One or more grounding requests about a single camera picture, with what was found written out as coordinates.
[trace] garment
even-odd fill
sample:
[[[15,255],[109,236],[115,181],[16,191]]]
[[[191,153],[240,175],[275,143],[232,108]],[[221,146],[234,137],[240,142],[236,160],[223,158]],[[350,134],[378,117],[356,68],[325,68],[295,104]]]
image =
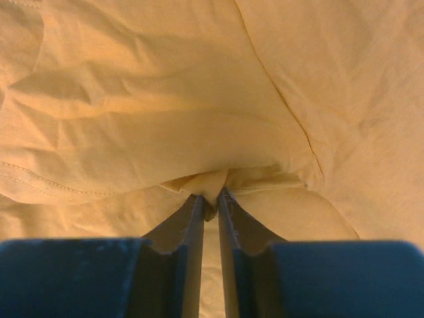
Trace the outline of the garment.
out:
[[[0,239],[139,236],[227,186],[288,240],[423,248],[423,5],[0,0]]]

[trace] yellow fabric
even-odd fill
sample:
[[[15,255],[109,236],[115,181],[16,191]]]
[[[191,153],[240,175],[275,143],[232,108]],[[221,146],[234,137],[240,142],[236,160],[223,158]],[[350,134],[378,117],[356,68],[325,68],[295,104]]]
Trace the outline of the yellow fabric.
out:
[[[222,186],[289,240],[424,248],[424,3],[0,0],[0,239]],[[224,317],[217,220],[200,317]]]

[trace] crumpled cloth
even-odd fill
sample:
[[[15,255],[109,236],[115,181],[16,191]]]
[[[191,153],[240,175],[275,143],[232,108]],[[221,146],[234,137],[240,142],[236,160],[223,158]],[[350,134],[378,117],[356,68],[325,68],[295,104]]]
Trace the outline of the crumpled cloth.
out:
[[[0,0],[0,239],[227,186],[288,240],[424,247],[424,3]],[[200,317],[224,317],[217,222]]]

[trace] yellow cloth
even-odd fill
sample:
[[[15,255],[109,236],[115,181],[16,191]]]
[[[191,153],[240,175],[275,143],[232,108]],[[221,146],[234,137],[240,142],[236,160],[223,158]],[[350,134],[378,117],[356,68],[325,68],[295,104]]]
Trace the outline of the yellow cloth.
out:
[[[0,239],[223,185],[289,240],[424,248],[422,1],[0,0]],[[217,222],[200,317],[224,317]]]

